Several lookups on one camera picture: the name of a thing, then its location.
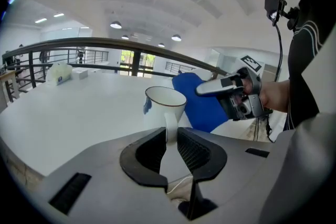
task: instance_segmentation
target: black cable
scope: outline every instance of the black cable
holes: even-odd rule
[[[258,120],[258,124],[257,124],[257,140],[259,139],[259,118],[257,119]]]
[[[280,33],[280,30],[279,30],[279,27],[275,24],[274,25],[276,30],[277,30],[277,33],[278,33],[278,38],[279,38],[279,46],[280,46],[280,57],[279,57],[279,63],[278,63],[278,68],[277,68],[277,72],[275,74],[275,78],[274,78],[274,82],[276,82],[279,78],[279,74],[280,74],[280,70],[281,70],[281,65],[282,65],[282,58],[283,58],[283,51],[282,51],[282,41],[281,41],[281,33]],[[275,141],[272,141],[271,138],[269,138],[269,134],[270,134],[270,131],[271,131],[271,127],[269,126],[269,115],[267,115],[267,124],[266,124],[266,134],[267,134],[267,137],[268,139],[272,142],[272,143],[275,143]]]
[[[256,126],[254,127],[253,141],[256,141],[257,120],[258,118],[256,119]]]
[[[283,57],[281,33],[280,33],[279,27],[277,25],[275,25],[275,28],[276,28],[276,30],[278,32],[279,46],[280,46],[280,57],[279,57],[279,63],[278,63],[277,72],[275,74],[274,82],[278,80],[278,77],[279,77],[279,74],[280,74],[281,65],[282,65],[282,57]]]

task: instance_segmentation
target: metal railing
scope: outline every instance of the metal railing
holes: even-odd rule
[[[51,64],[55,62],[65,62],[67,64],[95,64],[101,63],[108,60],[108,51],[102,50],[90,50],[90,49],[80,49],[80,48],[52,48],[50,50],[42,50],[35,52],[39,57],[32,59],[32,61],[38,60],[39,63]],[[19,55],[14,55],[11,57],[3,57],[3,63],[6,64],[7,70],[15,70],[16,82],[18,83],[19,92],[27,93],[29,87],[34,88],[34,83],[44,83],[46,80],[46,74],[48,72],[49,66],[42,66],[38,70],[34,69],[34,81],[31,79],[30,72],[32,72],[31,66],[25,63],[29,62],[30,54],[22,53]],[[13,101],[14,88],[12,83],[5,83],[8,98]]]
[[[129,68],[129,72],[127,75],[131,76],[132,75],[132,67],[133,64],[131,63],[125,63],[125,62],[121,62],[120,63],[120,67],[124,67],[124,68]],[[139,77],[139,73],[141,73],[142,75],[140,77],[144,77],[144,73],[142,72],[143,70],[154,70],[154,67],[150,67],[150,66],[144,66],[144,65],[139,65],[139,72],[138,72],[138,77]]]
[[[178,75],[180,73],[186,73],[194,70],[195,68],[193,67],[188,67],[184,65],[179,65],[178,63],[172,63],[172,62],[167,62],[166,63],[166,68],[165,70],[168,70],[169,72]]]
[[[128,68],[125,67],[115,67],[98,65],[100,62],[108,60],[108,52],[102,50],[83,50],[82,47],[90,48],[107,48],[107,49],[120,49],[120,50],[130,50],[134,52],[133,61],[129,64]],[[82,51],[83,56],[79,57],[78,53]],[[171,59],[179,62],[186,63],[188,65],[193,65],[198,68],[202,68],[211,71],[215,74],[225,75],[227,72],[215,68],[207,63],[201,62],[199,60],[193,59],[191,57],[178,54],[176,52],[162,49],[159,47],[154,47],[146,44],[140,44],[132,41],[116,40],[108,38],[67,38],[67,39],[57,39],[46,42],[40,42],[33,45],[20,47],[16,50],[7,52],[2,55],[3,64],[5,64],[8,59],[15,59],[17,56],[26,55],[27,60],[20,62],[13,62],[8,65],[8,70],[15,70],[16,74],[24,74],[25,76],[17,76],[16,80],[18,82],[27,82],[23,86],[19,87],[21,92],[27,92],[25,87],[31,83],[33,88],[36,87],[36,83],[45,82],[46,72],[53,65],[54,62],[64,61],[73,67],[83,67],[83,68],[96,68],[105,70],[117,70],[117,71],[127,71],[131,72],[132,76],[138,76],[138,72],[143,74],[152,74],[164,77],[174,77],[172,74],[166,74],[161,72],[155,72],[148,67],[143,67],[140,65],[141,53],[151,54],[166,59]],[[50,57],[60,57],[64,56],[62,59],[56,59],[49,61]],[[8,97],[10,101],[13,101],[11,86],[6,85],[7,90],[9,90]]]

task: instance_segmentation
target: hand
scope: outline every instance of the hand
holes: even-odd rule
[[[246,94],[250,94],[252,92],[252,82],[248,79],[242,79],[242,82],[243,82],[243,86],[244,86],[244,92]],[[269,98],[268,98],[268,95],[267,95],[267,88],[268,88],[267,85],[268,85],[267,82],[261,84],[261,91],[260,91],[260,94],[259,94],[259,98],[260,98],[261,103],[264,107],[267,107],[267,104],[268,104],[268,101],[269,101]]]

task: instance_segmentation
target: handrail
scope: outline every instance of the handrail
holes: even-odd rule
[[[57,59],[57,60],[53,60],[53,61],[46,61],[45,58],[33,58],[33,52],[30,51],[29,53],[19,53],[18,55],[28,55],[29,59],[28,60],[24,60],[24,61],[16,61],[16,59],[12,59],[13,61],[11,63],[9,63],[7,61],[7,58],[13,58],[13,56],[11,57],[7,57],[5,59],[3,59],[3,62],[6,62],[6,68],[7,70],[15,70],[15,77],[16,77],[16,82],[19,83],[18,85],[18,90],[19,91],[24,91],[22,88],[26,87],[28,84],[32,84],[33,88],[36,86],[36,83],[43,83],[45,82],[46,79],[46,71],[48,67],[50,66],[42,66],[42,68],[39,71],[34,70],[34,73],[31,73],[33,71],[33,69],[36,67],[36,64],[34,64],[34,60],[40,60],[41,63],[48,63],[49,65],[55,62],[60,62],[60,61],[65,61],[67,64],[73,64],[73,63],[77,63],[77,61],[72,61],[70,62],[70,60],[75,60],[77,59],[77,55],[78,55],[78,48],[75,47],[69,47],[69,48],[45,48],[42,49],[41,51],[67,51],[67,54],[56,54],[56,55],[48,55],[48,59],[49,57],[64,57],[62,59]],[[108,51],[103,51],[103,50],[94,50],[94,49],[80,49],[80,51],[83,52],[83,57],[82,60],[79,57],[79,61],[83,61],[84,63],[94,63],[97,64],[99,62],[104,62],[108,60]],[[87,59],[86,55],[95,55],[95,57],[91,57],[89,56],[90,59]],[[19,74],[21,74],[22,72],[24,72],[25,70],[29,70],[29,74],[26,76],[19,76]],[[40,78],[35,78],[35,74],[39,74],[37,75],[38,77],[41,76],[43,74],[43,76],[41,76]],[[8,87],[6,87],[7,92],[8,92],[8,97],[10,99],[10,101],[13,101],[13,98],[11,97],[11,94]]]
[[[213,67],[207,63],[201,62],[199,60],[193,59],[189,56],[178,54],[170,50],[162,49],[159,47],[150,46],[147,44],[141,44],[133,41],[109,39],[109,38],[66,38],[66,39],[56,39],[46,42],[40,42],[32,44],[29,46],[21,47],[12,51],[7,52],[2,55],[2,58],[12,57],[19,54],[26,54],[29,52],[37,52],[53,48],[67,48],[67,47],[92,47],[92,48],[109,48],[109,49],[121,49],[121,50],[132,50],[138,53],[144,52],[147,54],[156,55],[159,57],[180,61],[193,65],[217,74],[226,75],[227,72],[222,69]]]
[[[75,48],[75,47],[73,47],[73,46],[66,46],[66,47],[61,47],[61,48],[53,48],[52,50],[67,50],[67,49],[69,49],[69,50],[81,50],[81,51],[98,51],[98,52],[106,52],[105,50],[81,49],[81,48]],[[36,51],[48,51],[48,49],[36,50]]]
[[[33,64],[34,67],[51,67],[52,63],[35,63]],[[131,68],[123,68],[123,67],[112,67],[112,66],[104,66],[104,65],[92,65],[92,64],[86,64],[86,63],[69,63],[68,65],[72,67],[82,67],[82,68],[94,68],[94,69],[106,69],[106,70],[117,70],[117,71],[128,71],[132,72],[133,69]],[[163,77],[171,77],[174,78],[175,75],[172,74],[166,74],[166,73],[160,73],[155,71],[147,71],[147,70],[140,70],[141,73],[145,74],[153,74]]]

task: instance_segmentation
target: white table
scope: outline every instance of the white table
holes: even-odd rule
[[[144,92],[151,86],[172,88],[172,81],[90,73],[59,86],[44,83],[0,114],[0,135],[26,165],[47,176],[91,145],[145,130]],[[179,126],[190,127],[185,114]],[[215,131],[225,134],[223,127]],[[169,182],[189,174],[177,148],[167,152],[161,174]]]

